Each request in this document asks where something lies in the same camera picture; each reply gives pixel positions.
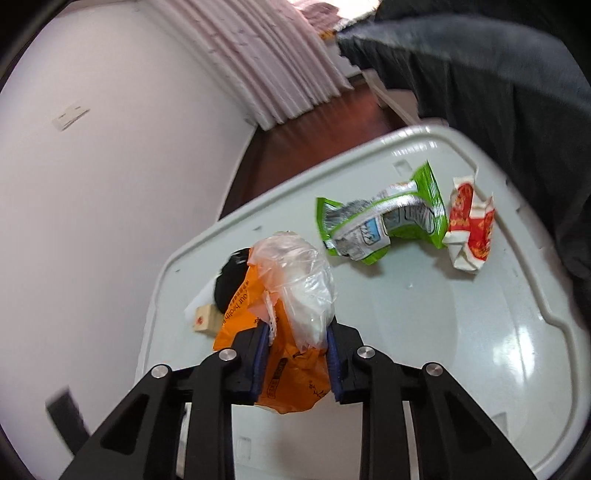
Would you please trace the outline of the orange plastic bag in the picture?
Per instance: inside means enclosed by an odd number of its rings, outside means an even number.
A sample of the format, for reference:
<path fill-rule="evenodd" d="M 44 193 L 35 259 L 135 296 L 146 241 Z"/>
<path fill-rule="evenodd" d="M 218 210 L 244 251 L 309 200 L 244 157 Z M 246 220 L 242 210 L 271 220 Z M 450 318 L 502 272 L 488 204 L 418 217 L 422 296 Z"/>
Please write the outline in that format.
<path fill-rule="evenodd" d="M 256 242 L 246 265 L 213 348 L 228 348 L 239 332 L 265 323 L 270 354 L 257 402 L 280 414 L 310 410 L 331 391 L 325 360 L 337 297 L 331 265 L 294 232 Z"/>

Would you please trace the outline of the white plastic storage lid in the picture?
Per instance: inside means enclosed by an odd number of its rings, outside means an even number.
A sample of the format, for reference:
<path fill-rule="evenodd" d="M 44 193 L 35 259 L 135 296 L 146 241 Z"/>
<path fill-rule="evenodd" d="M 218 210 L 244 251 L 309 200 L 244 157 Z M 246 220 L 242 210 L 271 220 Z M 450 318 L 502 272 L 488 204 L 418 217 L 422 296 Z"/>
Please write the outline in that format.
<path fill-rule="evenodd" d="M 315 201 L 368 199 L 429 164 L 443 196 L 474 175 L 496 208 L 477 274 L 445 250 L 397 240 L 374 265 L 332 258 L 339 322 L 394 361 L 435 361 L 469 392 L 541 479 L 575 479 L 590 417 L 590 334 L 544 226 L 507 176 L 460 132 L 415 126 L 336 156 L 283 183 L 173 253 L 149 302 L 136 372 L 180 369 L 211 354 L 189 307 L 211 299 L 232 252 L 279 231 L 320 245 Z"/>

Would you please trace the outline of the wooden cube block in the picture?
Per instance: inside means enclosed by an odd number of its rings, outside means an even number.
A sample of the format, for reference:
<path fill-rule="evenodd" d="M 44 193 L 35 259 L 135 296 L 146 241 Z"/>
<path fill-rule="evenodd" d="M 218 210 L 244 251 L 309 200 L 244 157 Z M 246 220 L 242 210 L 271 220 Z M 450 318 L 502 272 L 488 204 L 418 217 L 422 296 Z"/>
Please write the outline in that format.
<path fill-rule="evenodd" d="M 195 310 L 193 331 L 215 337 L 223 323 L 223 314 L 214 304 L 200 306 Z"/>

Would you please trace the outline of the white paper roll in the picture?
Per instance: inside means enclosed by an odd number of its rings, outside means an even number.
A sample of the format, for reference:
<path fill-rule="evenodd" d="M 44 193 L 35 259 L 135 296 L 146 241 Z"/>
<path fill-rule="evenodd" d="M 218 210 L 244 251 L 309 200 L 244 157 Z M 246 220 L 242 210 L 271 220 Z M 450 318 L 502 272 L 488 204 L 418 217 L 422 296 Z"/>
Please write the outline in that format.
<path fill-rule="evenodd" d="M 184 309 L 184 318 L 187 322 L 193 322 L 195 318 L 195 314 L 197 313 L 197 309 L 209 305 L 214 304 L 214 288 L 215 288 L 215 277 L 212 277 L 204 287 L 202 287 L 197 296 L 195 296 L 190 303 Z"/>

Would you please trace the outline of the black cloth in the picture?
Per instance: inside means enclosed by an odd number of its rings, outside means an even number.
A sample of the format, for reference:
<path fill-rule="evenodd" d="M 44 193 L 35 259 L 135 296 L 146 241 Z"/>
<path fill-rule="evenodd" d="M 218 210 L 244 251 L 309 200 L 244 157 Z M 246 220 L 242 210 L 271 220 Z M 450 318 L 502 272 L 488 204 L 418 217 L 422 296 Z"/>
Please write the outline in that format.
<path fill-rule="evenodd" d="M 221 267 L 215 279 L 213 299 L 217 309 L 224 314 L 228 310 L 231 299 L 242 285 L 249 269 L 249 248 L 234 251 L 228 261 Z"/>

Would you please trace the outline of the red white crumpled carton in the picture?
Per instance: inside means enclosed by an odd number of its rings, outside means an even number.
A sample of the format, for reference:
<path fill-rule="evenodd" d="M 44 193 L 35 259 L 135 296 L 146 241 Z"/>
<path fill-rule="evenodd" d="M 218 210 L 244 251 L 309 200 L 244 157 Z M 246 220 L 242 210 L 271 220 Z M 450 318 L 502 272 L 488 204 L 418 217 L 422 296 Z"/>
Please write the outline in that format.
<path fill-rule="evenodd" d="M 448 230 L 443 239 L 453 267 L 471 274 L 477 274 L 489 258 L 496 214 L 494 197 L 481 200 L 475 179 L 474 175 L 453 179 Z"/>

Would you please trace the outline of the green foil snack wrapper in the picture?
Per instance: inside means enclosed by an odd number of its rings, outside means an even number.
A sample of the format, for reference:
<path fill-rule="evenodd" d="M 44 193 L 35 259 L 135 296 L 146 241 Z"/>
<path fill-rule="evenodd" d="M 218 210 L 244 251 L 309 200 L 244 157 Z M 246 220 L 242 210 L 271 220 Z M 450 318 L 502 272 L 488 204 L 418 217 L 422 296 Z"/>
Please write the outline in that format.
<path fill-rule="evenodd" d="M 329 254 L 366 265 L 382 259 L 394 238 L 442 249 L 448 229 L 446 207 L 428 163 L 407 182 L 392 184 L 370 200 L 342 203 L 318 197 L 315 221 Z"/>

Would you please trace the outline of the dark grey bed blanket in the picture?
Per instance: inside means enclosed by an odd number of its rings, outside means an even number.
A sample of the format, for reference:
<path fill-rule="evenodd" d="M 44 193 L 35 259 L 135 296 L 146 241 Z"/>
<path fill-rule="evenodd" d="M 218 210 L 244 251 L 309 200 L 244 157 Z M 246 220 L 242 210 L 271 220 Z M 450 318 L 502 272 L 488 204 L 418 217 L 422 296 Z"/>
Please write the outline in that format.
<path fill-rule="evenodd" d="M 339 31 L 339 52 L 414 93 L 508 175 L 590 311 L 590 5 L 384 1 Z"/>

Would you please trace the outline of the pink striped curtain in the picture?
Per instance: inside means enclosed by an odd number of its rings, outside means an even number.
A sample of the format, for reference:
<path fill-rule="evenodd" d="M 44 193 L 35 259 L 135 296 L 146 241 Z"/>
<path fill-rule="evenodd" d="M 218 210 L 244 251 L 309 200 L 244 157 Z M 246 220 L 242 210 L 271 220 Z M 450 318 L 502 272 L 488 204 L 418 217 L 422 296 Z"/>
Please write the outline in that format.
<path fill-rule="evenodd" d="M 263 130 L 352 88 L 325 42 L 287 1 L 153 1 Z"/>

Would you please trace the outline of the folded pink blankets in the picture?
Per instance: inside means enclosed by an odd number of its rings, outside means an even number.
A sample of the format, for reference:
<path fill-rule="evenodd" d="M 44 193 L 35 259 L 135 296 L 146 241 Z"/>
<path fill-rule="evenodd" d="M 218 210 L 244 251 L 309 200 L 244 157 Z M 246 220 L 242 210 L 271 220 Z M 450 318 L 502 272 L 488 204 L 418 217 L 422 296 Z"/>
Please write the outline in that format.
<path fill-rule="evenodd" d="M 290 4 L 304 15 L 318 34 L 331 32 L 342 21 L 339 8 L 325 1 L 301 0 L 290 1 Z"/>

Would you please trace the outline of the white wall socket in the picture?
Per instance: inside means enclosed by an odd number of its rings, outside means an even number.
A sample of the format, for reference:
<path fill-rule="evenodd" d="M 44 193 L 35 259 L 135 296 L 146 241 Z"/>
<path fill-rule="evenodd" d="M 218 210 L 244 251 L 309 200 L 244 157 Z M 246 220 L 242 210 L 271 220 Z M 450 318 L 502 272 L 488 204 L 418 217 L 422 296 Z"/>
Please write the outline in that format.
<path fill-rule="evenodd" d="M 90 109 L 81 104 L 70 105 L 52 120 L 52 124 L 62 132 L 89 112 Z"/>

